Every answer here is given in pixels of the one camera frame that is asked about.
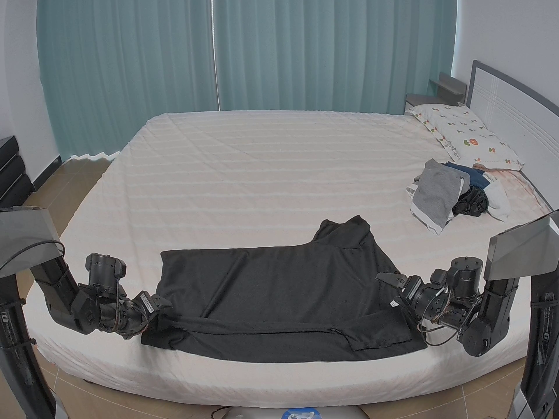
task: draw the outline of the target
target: patterned pillowcase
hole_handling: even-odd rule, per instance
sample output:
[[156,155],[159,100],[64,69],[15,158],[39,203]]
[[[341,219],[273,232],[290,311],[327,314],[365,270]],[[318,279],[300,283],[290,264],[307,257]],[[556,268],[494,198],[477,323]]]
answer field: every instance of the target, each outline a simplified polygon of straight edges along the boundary
[[483,121],[466,106],[423,104],[409,111],[431,131],[448,155],[465,166],[520,171],[524,162],[487,130]]

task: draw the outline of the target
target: white label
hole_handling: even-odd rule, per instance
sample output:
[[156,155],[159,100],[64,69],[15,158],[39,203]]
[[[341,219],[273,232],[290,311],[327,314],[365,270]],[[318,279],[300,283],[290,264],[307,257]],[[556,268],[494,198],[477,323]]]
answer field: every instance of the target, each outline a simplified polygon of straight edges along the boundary
[[141,294],[140,295],[141,300],[144,302],[145,307],[148,309],[149,313],[153,313],[153,307],[151,306],[150,302],[148,301],[147,297],[145,296],[145,294]]

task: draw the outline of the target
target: mattress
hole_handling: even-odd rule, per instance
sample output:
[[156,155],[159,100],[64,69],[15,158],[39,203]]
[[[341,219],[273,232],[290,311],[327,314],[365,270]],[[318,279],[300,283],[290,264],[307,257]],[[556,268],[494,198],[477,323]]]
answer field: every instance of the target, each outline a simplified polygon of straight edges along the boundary
[[[495,171],[510,198],[509,219],[458,216],[435,236],[411,215],[405,191],[430,158],[448,155],[409,116],[157,116],[79,206],[62,235],[66,260],[76,280],[86,283],[88,254],[123,259],[128,272],[121,283],[134,297],[155,291],[163,250],[302,244],[322,220],[344,222],[359,214],[402,273],[428,280],[456,256],[485,260],[491,236],[548,212],[520,173]],[[88,381],[176,402],[280,408],[391,401],[477,378],[526,355],[529,297],[529,279],[522,278],[507,337],[479,358],[451,340],[387,359],[329,363],[222,361],[143,346],[139,337],[84,336],[52,321],[36,284],[24,312],[46,359]],[[440,330],[430,339],[451,333]]]

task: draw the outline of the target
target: brown floor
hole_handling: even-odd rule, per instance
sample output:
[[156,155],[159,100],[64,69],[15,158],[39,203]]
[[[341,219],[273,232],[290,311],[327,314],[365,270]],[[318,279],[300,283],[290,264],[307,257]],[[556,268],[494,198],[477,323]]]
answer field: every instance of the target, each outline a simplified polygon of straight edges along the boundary
[[[71,160],[61,166],[27,205],[49,209],[58,234],[61,234],[75,210],[95,182],[107,169],[107,160]],[[29,271],[18,274],[20,296],[32,285]],[[186,405],[122,393],[87,383],[66,374],[37,352],[49,386],[62,399],[71,419],[209,419],[214,406]],[[524,359],[493,371],[458,387],[431,395],[395,402],[362,406],[373,419],[483,419],[505,418],[514,387],[522,377]],[[0,375],[0,416],[24,419],[4,377]]]

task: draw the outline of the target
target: gray cloth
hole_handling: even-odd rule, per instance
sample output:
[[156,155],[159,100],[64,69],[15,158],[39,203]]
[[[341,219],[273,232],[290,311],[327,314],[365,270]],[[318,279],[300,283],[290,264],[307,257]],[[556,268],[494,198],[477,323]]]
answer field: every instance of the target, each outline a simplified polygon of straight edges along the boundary
[[433,227],[436,234],[439,234],[448,222],[449,214],[458,198],[470,189],[470,176],[466,172],[444,166],[434,159],[430,159],[425,163],[422,174],[416,177],[415,183],[417,189],[411,200],[411,212],[423,223],[428,224],[420,215],[423,213],[440,228],[439,230],[439,228]]

